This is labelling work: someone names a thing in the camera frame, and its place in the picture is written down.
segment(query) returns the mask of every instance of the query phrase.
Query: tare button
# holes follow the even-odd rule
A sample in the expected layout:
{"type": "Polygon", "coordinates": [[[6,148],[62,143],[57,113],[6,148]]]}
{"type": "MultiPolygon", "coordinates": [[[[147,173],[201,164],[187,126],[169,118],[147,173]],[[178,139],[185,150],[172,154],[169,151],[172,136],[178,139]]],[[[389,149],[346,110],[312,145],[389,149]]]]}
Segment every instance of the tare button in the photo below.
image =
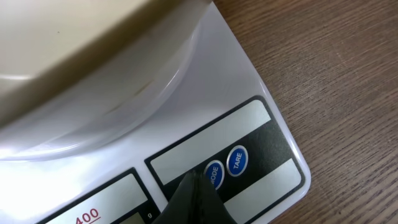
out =
{"type": "Polygon", "coordinates": [[[210,179],[214,187],[219,189],[224,181],[224,165],[220,161],[211,161],[207,164],[204,174],[210,179]]]}
{"type": "Polygon", "coordinates": [[[249,156],[246,148],[243,146],[235,146],[231,152],[229,152],[226,160],[228,173],[233,177],[241,175],[248,166],[248,160],[249,156]]]}

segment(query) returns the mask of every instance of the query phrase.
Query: kitchen scale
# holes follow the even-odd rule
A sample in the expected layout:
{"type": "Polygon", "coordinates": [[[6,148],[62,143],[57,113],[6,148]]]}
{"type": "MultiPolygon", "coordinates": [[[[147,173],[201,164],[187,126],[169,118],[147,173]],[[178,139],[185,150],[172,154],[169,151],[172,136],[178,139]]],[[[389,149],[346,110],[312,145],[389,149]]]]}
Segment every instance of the kitchen scale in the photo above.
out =
{"type": "Polygon", "coordinates": [[[196,32],[184,78],[133,131],[68,157],[0,162],[0,223],[152,223],[193,170],[238,224],[298,202],[308,165],[213,3],[196,32]]]}

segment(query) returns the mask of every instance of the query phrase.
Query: brown wooden surface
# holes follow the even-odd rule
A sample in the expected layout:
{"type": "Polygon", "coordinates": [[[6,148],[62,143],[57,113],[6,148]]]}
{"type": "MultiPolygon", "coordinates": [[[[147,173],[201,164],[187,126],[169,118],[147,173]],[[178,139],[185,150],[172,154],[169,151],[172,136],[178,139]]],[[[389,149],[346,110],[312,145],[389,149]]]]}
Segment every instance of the brown wooden surface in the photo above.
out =
{"type": "Polygon", "coordinates": [[[398,1],[215,3],[312,173],[273,223],[398,223],[398,1]]]}

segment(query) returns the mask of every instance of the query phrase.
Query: oval button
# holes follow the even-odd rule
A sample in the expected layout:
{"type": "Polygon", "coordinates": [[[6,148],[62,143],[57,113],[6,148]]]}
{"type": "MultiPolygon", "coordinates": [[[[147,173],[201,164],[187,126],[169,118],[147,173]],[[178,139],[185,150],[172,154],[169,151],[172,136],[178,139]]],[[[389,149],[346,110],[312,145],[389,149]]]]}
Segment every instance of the oval button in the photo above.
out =
{"type": "Polygon", "coordinates": [[[224,181],[224,165],[220,161],[211,161],[207,164],[204,174],[210,179],[214,187],[219,189],[224,181]]]}
{"type": "Polygon", "coordinates": [[[235,146],[228,154],[226,168],[228,173],[237,177],[241,175],[248,166],[248,151],[243,146],[235,146]]]}

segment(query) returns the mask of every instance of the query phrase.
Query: wooden table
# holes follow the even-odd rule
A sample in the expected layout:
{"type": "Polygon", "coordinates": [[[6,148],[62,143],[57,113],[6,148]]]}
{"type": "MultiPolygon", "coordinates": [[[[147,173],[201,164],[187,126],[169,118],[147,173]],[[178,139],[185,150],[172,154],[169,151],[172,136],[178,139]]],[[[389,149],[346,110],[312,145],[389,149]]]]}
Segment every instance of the wooden table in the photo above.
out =
{"type": "Polygon", "coordinates": [[[398,1],[215,3],[312,173],[273,223],[398,223],[398,1]]]}

